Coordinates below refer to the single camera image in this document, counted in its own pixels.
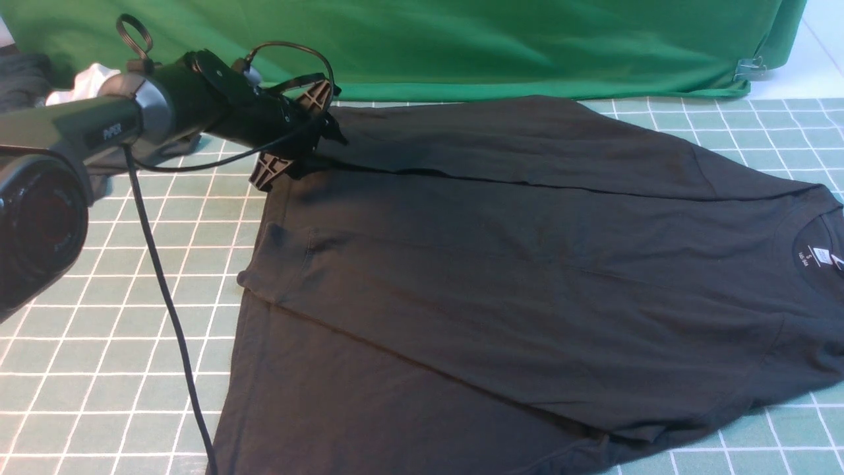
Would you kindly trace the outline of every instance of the seam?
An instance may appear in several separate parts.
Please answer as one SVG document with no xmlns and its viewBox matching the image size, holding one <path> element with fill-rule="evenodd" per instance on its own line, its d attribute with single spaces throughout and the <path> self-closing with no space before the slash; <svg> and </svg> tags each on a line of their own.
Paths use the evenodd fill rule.
<svg viewBox="0 0 844 475">
<path fill-rule="evenodd" d="M 692 290 L 684 289 L 684 288 L 681 288 L 681 287 L 669 287 L 669 286 L 665 286 L 663 284 L 657 284 L 655 282 L 641 281 L 641 280 L 638 280 L 638 279 L 633 279 L 633 278 L 626 277 L 626 276 L 618 276 L 616 274 L 611 274 L 611 273 L 603 272 L 603 271 L 600 271 L 600 270 L 578 267 L 576 265 L 567 264 L 566 262 L 563 262 L 561 259 L 525 259 L 525 258 L 512 257 L 512 256 L 506 256 L 506 255 L 500 255 L 500 254 L 481 253 L 481 252 L 478 252 L 476 250 L 465 249 L 465 248 L 453 248 L 453 247 L 448 247 L 448 246 L 438 246 L 438 245 L 431 245 L 431 244 L 412 243 L 412 242 L 402 240 L 402 239 L 394 239 L 394 238 L 391 238 L 391 237 L 376 237 L 376 236 L 370 236 L 368 234 L 345 231 L 345 230 L 340 230 L 340 229 L 333 229 L 333 228 L 324 228 L 324 229 L 327 229 L 329 231 L 329 234 L 330 233 L 337 233 L 337 234 L 340 234 L 340 235 L 350 236 L 350 237 L 353 237 L 353 238 L 366 239 L 366 240 L 370 240 L 370 241 L 385 243 L 387 245 L 392 244 L 392 245 L 397 245 L 397 246 L 407 246 L 407 247 L 410 247 L 410 248 L 418 248 L 418 249 L 423 249 L 423 250 L 427 250 L 427 251 L 440 251 L 440 252 L 443 252 L 443 253 L 456 254 L 456 255 L 459 255 L 461 257 L 496 259 L 496 260 L 500 260 L 500 261 L 504 261 L 504 262 L 524 262 L 524 263 L 527 263 L 527 264 L 534 264 L 534 265 L 541 266 L 541 267 L 544 267 L 544 268 L 551 266 L 554 269 L 557 269 L 559 267 L 560 269 L 575 270 L 575 271 L 578 271 L 578 272 L 583 272 L 585 274 L 608 277 L 610 279 L 617 279 L 617 280 L 620 280 L 620 281 L 634 282 L 634 283 L 642 285 L 642 286 L 653 287 L 653 288 L 662 289 L 662 290 L 666 290 L 666 291 L 670 291 L 670 292 L 694 293 Z M 314 247 L 314 244 L 315 244 L 315 238 L 317 236 L 317 231 L 318 231 L 318 229 L 315 228 L 315 227 L 311 229 L 310 235 L 308 237 L 306 255 L 305 255 L 305 258 L 302 262 L 302 267 L 300 269 L 300 272 L 303 272 L 305 270 L 307 260 L 310 259 L 313 255 L 313 247 Z"/>
<path fill-rule="evenodd" d="M 691 156 L 695 160 L 695 165 L 697 166 L 698 171 L 701 172 L 701 177 L 703 177 L 703 181 L 705 181 L 706 184 L 709 185 L 709 189 L 712 191 L 712 198 L 717 199 L 718 192 L 715 191 L 715 185 L 713 185 L 712 182 L 709 181 L 709 177 L 707 177 L 706 174 L 703 172 L 703 167 L 701 167 L 701 160 L 697 155 L 697 149 L 695 148 L 695 145 L 691 142 L 689 142 L 689 149 L 691 150 Z"/>
<path fill-rule="evenodd" d="M 786 317 L 782 316 L 780 318 L 780 326 L 776 330 L 776 334 L 774 335 L 773 340 L 771 340 L 771 343 L 768 345 L 767 349 L 762 353 L 762 356 L 760 357 L 759 362 L 757 362 L 751 369 L 749 369 L 747 371 L 747 373 L 744 374 L 744 377 L 742 378 L 744 383 L 741 384 L 741 385 L 738 385 L 738 387 L 734 390 L 731 390 L 729 392 L 725 392 L 723 394 L 723 396 L 718 398 L 718 400 L 715 402 L 715 404 L 712 405 L 712 407 L 710 409 L 708 409 L 706 412 L 703 412 L 700 416 L 692 419 L 691 423 L 693 423 L 693 424 L 694 423 L 700 423 L 701 421 L 703 421 L 703 419 L 711 416 L 715 411 L 718 411 L 719 409 L 723 409 L 730 401 L 734 400 L 739 393 L 741 393 L 742 391 L 747 389 L 747 387 L 752 382 L 751 378 L 753 376 L 757 375 L 761 371 L 761 369 L 765 365 L 766 361 L 771 357 L 771 354 L 772 354 L 774 348 L 776 348 L 779 345 L 780 340 L 782 339 L 782 332 L 785 329 L 785 326 L 786 326 Z"/>
<path fill-rule="evenodd" d="M 383 242 L 386 242 L 386 243 L 392 243 L 392 244 L 396 244 L 396 245 L 399 245 L 399 246 L 406 245 L 406 246 L 409 246 L 409 247 L 416 247 L 416 248 L 422 248 L 422 249 L 431 249 L 431 250 L 453 252 L 453 253 L 463 255 L 463 256 L 474 255 L 474 256 L 486 257 L 486 258 L 498 257 L 498 256 L 492 256 L 492 255 L 488 255 L 488 254 L 478 254 L 478 253 L 475 253 L 474 251 L 467 250 L 467 249 L 454 249 L 454 248 L 448 248 L 448 247 L 430 246 L 430 245 L 417 244 L 417 243 L 406 243 L 406 242 L 402 242 L 402 241 L 390 239 L 390 238 L 372 237 L 372 236 L 368 236 L 368 235 L 365 235 L 365 234 L 359 234 L 359 233 L 347 232 L 347 231 L 340 231 L 340 230 L 336 230 L 336 232 L 341 233 L 341 234 L 345 234 L 345 235 L 348 235 L 348 236 L 355 236 L 355 237 L 358 237 L 358 238 L 364 238 L 364 239 L 369 239 L 369 240 L 373 240 L 373 241 L 383 241 Z M 285 288 L 284 292 L 282 292 L 282 293 L 287 293 L 289 291 L 290 287 L 292 287 L 292 285 L 296 282 L 296 280 L 301 278 L 301 274 L 303 274 L 305 272 L 307 262 L 311 259 L 312 255 L 314 254 L 313 248 L 314 248 L 314 243 L 316 241 L 316 236 L 317 236 L 317 229 L 312 228 L 310 233 L 309 233 L 306 252 L 305 252 L 305 256 L 303 257 L 302 264 L 300 266 L 299 275 L 297 277 L 294 277 L 293 279 L 291 279 L 291 282 L 288 284 L 288 286 Z M 666 291 L 670 291 L 670 292 L 694 293 L 693 291 L 688 290 L 688 289 L 667 287 L 667 286 L 657 284 L 657 283 L 640 281 L 640 280 L 631 279 L 631 278 L 625 277 L 625 276 L 617 276 L 615 274 L 610 274 L 610 273 L 606 273 L 606 272 L 602 272 L 602 271 L 590 270 L 590 269 L 585 269 L 585 268 L 582 268 L 582 267 L 576 267 L 576 266 L 568 265 L 566 263 L 559 262 L 559 261 L 553 261 L 552 262 L 552 261 L 548 261 L 548 260 L 527 260 L 527 262 L 528 263 L 535 263 L 537 265 L 554 264 L 555 266 L 558 265 L 560 268 L 563 268 L 563 269 L 574 270 L 574 271 L 589 274 L 589 275 L 608 277 L 608 278 L 616 279 L 616 280 L 620 280 L 620 281 L 632 282 L 632 283 L 635 283 L 636 285 L 650 287 L 650 288 L 656 288 L 656 289 L 662 289 L 662 290 L 666 290 Z M 781 337 L 782 330 L 783 330 L 784 326 L 785 326 L 785 318 L 781 317 L 780 321 L 778 322 L 778 327 L 776 328 L 776 331 L 774 332 L 774 335 L 772 337 L 771 342 L 767 345 L 766 349 L 763 352 L 760 353 L 760 355 L 758 357 L 759 358 L 758 361 L 751 364 L 749 366 L 749 368 L 744 372 L 744 377 L 737 377 L 735 379 L 736 381 L 739 381 L 739 382 L 740 381 L 746 381 L 752 374 L 755 374 L 756 372 L 759 371 L 759 367 L 765 361 L 765 359 L 768 357 L 768 354 L 771 352 L 771 349 L 778 343 L 778 341 Z M 721 408 L 722 405 L 725 403 L 725 401 L 729 401 L 733 396 L 735 396 L 736 394 L 738 394 L 739 392 L 744 390 L 746 387 L 747 387 L 747 383 L 743 383 L 743 384 L 739 383 L 732 388 L 727 388 L 724 391 L 719 391 L 718 393 L 716 393 L 716 395 L 714 395 L 715 401 L 711 404 L 710 407 L 703 409 L 701 412 L 697 412 L 697 415 L 695 415 L 695 413 L 690 413 L 690 414 L 688 414 L 687 418 L 690 421 L 693 421 L 693 422 L 698 422 L 698 421 L 702 420 L 703 418 L 706 418 L 712 412 Z M 533 404 L 537 404 L 537 402 L 535 402 L 535 401 L 525 402 L 525 404 L 533 405 Z M 667 430 L 670 430 L 670 428 L 665 428 L 663 430 L 663 432 L 665 432 Z"/>
<path fill-rule="evenodd" d="M 466 175 L 458 175 L 452 172 L 445 172 L 441 170 L 442 167 L 414 167 L 414 168 L 398 168 L 398 169 L 391 169 L 389 167 L 375 167 L 375 166 L 368 166 L 368 165 L 359 165 L 354 162 L 354 159 L 351 161 L 349 159 L 340 159 L 336 158 L 335 156 L 331 156 L 324 152 L 319 154 L 312 154 L 313 156 L 318 156 L 323 160 L 327 161 L 327 167 L 339 170 L 342 172 L 352 172 L 352 173 L 380 173 L 385 175 L 395 175 L 399 177 L 407 177 L 407 176 L 416 176 L 416 177 L 427 177 L 427 178 L 435 178 L 435 179 L 449 179 L 449 180 L 461 180 L 467 182 L 478 182 L 478 183 L 496 183 L 496 184 L 505 184 L 505 185 L 512 185 L 512 186 L 523 186 L 528 188 L 550 188 L 550 189 L 569 189 L 569 190 L 580 190 L 586 191 L 588 193 L 595 193 L 595 194 L 612 194 L 615 196 L 632 196 L 636 198 L 649 198 L 649 199 L 682 199 L 684 201 L 689 201 L 692 203 L 712 203 L 712 202 L 723 202 L 723 201 L 735 201 L 739 203 L 749 203 L 755 201 L 761 201 L 765 199 L 778 199 L 783 196 L 790 196 L 794 195 L 794 191 L 782 191 L 777 194 L 770 194 L 761 197 L 751 197 L 751 198 L 731 198 L 731 199 L 720 199 L 718 197 L 710 198 L 710 197 L 694 197 L 694 196 L 668 196 L 668 195 L 661 195 L 661 194 L 644 194 L 644 193 L 631 193 L 631 192 L 616 192 L 610 191 L 606 189 L 600 188 L 591 188 L 588 186 L 573 186 L 573 185 L 563 185 L 563 184 L 549 184 L 544 182 L 536 182 L 531 181 L 530 179 L 510 179 L 510 178 L 494 178 L 494 177 L 478 177 L 471 174 Z"/>
<path fill-rule="evenodd" d="M 423 128 L 422 126 L 415 128 L 414 132 L 417 135 L 415 135 L 413 137 L 413 139 L 416 139 L 416 140 L 424 139 L 425 136 L 421 135 L 421 134 L 425 134 L 425 133 L 436 134 L 436 135 L 443 135 L 444 134 L 445 136 L 457 136 L 457 137 L 462 137 L 462 138 L 467 138 L 467 137 L 491 137 L 491 138 L 495 138 L 495 139 L 501 138 L 501 134 L 496 134 L 495 132 L 485 132 L 485 131 L 479 130 L 479 129 L 471 130 L 469 132 L 455 134 L 453 132 L 443 130 L 441 128 L 441 125 L 438 124 L 438 123 L 428 123 L 428 124 L 425 124 L 425 126 L 430 126 L 432 128 L 428 129 L 428 128 Z M 398 130 L 397 129 L 390 129 L 389 131 L 390 132 L 396 132 Z M 406 142 L 406 140 L 404 140 L 404 139 L 389 139 L 389 138 L 384 138 L 384 137 L 377 137 L 375 135 L 372 135 L 371 131 L 369 129 L 355 130 L 354 133 L 361 135 L 363 137 L 366 137 L 367 139 L 374 140 L 375 142 L 381 142 L 383 144 L 403 145 Z M 599 137 L 588 137 L 588 138 L 565 137 L 565 136 L 559 136 L 557 134 L 552 134 L 552 133 L 548 133 L 548 134 L 514 134 L 514 133 L 510 133 L 509 135 L 507 135 L 507 138 L 511 138 L 511 139 L 513 139 L 513 138 L 518 138 L 518 139 L 546 139 L 546 140 L 553 140 L 554 142 L 560 142 L 560 143 L 569 143 L 569 142 L 575 142 L 575 143 L 602 142 L 602 143 L 606 143 L 608 141 L 611 141 L 611 140 L 606 140 L 606 139 L 600 139 Z M 536 156 L 544 156 L 544 157 L 549 156 L 548 154 L 544 154 L 544 153 L 541 153 L 541 152 L 527 152 L 527 153 L 530 154 L 530 155 L 536 155 Z"/>
<path fill-rule="evenodd" d="M 577 449 L 581 449 L 582 447 L 588 447 L 590 445 L 597 447 L 597 446 L 600 446 L 601 443 L 597 442 L 596 440 L 593 440 L 593 439 L 575 440 L 574 442 L 566 445 L 565 447 L 563 447 L 561 449 L 555 450 L 554 452 L 548 454 L 547 456 L 543 456 L 543 457 L 538 458 L 537 460 L 531 462 L 526 467 L 517 468 L 517 469 L 510 470 L 510 471 L 506 472 L 506 475 L 530 475 L 530 473 L 533 473 L 540 466 L 547 464 L 550 461 L 559 460 L 560 458 L 563 458 L 565 456 L 570 455 L 572 452 L 574 452 Z"/>
<path fill-rule="evenodd" d="M 311 257 L 314 254 L 314 238 L 316 237 L 316 235 L 316 228 L 311 228 L 311 230 L 308 231 L 308 242 L 305 246 L 305 255 L 302 256 L 302 263 L 299 266 L 299 270 L 296 271 L 296 273 L 290 277 L 290 280 L 287 281 L 287 284 L 284 285 L 282 291 L 277 294 L 278 297 L 273 298 L 273 300 L 284 301 L 284 296 L 290 292 L 290 288 L 293 287 L 296 282 L 300 281 L 302 276 L 305 274 L 305 269 L 307 268 L 308 263 L 311 261 Z"/>
<path fill-rule="evenodd" d="M 281 221 L 279 222 L 281 226 L 283 226 L 284 222 L 287 220 L 287 209 L 290 204 L 290 195 L 293 193 L 293 183 L 287 182 L 285 188 L 287 193 L 284 194 L 284 208 L 281 210 Z"/>
<path fill-rule="evenodd" d="M 787 221 L 791 220 L 795 215 L 802 214 L 807 210 L 811 210 L 810 203 L 802 203 L 801 205 L 796 206 L 793 210 L 789 211 L 782 220 L 777 223 L 776 227 L 774 228 L 774 238 L 771 240 L 771 246 L 768 248 L 768 259 L 771 262 L 777 260 L 776 258 L 776 251 L 778 250 L 778 239 L 780 237 L 780 233 L 782 232 L 782 228 L 787 224 Z M 794 290 L 797 294 L 805 293 L 805 289 L 801 288 L 801 286 L 796 282 L 796 280 L 789 274 L 787 275 L 788 287 Z"/>
</svg>

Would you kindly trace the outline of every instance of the teal mat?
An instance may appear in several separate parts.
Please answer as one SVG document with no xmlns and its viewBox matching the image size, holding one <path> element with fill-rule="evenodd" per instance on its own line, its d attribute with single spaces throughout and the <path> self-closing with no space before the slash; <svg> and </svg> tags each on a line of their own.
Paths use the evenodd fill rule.
<svg viewBox="0 0 844 475">
<path fill-rule="evenodd" d="M 748 167 L 823 183 L 844 202 L 844 99 L 586 104 Z M 205 139 L 180 162 L 241 150 Z M 261 219 L 263 195 L 246 180 L 252 163 L 141 177 L 212 431 L 228 385 L 241 297 L 235 276 Z M 116 178 L 91 220 L 70 273 L 0 325 L 0 475 L 202 475 L 203 445 L 127 177 Z M 607 475 L 844 475 L 843 450 L 841 385 Z"/>
</svg>

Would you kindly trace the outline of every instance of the green backdrop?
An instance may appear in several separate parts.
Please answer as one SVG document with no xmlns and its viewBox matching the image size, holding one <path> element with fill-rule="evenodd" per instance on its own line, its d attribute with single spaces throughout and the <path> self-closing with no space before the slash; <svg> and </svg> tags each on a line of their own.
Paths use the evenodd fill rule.
<svg viewBox="0 0 844 475">
<path fill-rule="evenodd" d="M 743 58 L 787 59 L 806 0 L 0 0 L 20 48 L 51 56 L 57 83 L 91 63 L 124 68 L 115 30 L 141 19 L 152 57 L 208 48 L 231 63 L 262 41 L 331 61 L 342 99 L 474 101 L 742 96 Z M 263 50 L 268 81 L 322 70 L 302 52 Z"/>
</svg>

